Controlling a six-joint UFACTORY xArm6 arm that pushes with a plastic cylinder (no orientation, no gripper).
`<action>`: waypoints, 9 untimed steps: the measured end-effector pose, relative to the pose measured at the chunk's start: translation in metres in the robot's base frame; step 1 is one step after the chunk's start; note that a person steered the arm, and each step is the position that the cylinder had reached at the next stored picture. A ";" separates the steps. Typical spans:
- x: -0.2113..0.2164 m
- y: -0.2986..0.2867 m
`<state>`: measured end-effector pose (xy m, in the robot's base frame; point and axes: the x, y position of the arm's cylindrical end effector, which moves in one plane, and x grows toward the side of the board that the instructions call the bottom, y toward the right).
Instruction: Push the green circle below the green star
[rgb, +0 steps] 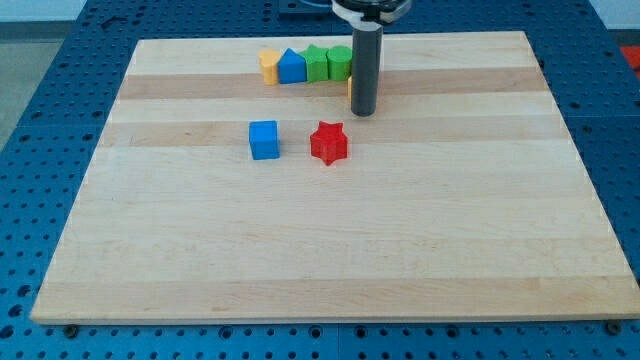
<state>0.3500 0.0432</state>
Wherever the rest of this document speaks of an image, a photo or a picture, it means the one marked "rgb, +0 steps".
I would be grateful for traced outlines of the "robot arm flange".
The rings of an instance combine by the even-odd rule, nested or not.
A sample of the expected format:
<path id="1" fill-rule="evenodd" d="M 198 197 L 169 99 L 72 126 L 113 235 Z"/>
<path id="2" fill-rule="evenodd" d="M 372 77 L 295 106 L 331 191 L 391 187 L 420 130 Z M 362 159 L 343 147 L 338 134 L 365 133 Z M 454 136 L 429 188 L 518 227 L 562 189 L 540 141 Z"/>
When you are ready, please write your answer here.
<path id="1" fill-rule="evenodd" d="M 332 0 L 331 10 L 352 26 L 390 25 L 405 16 L 412 0 Z"/>

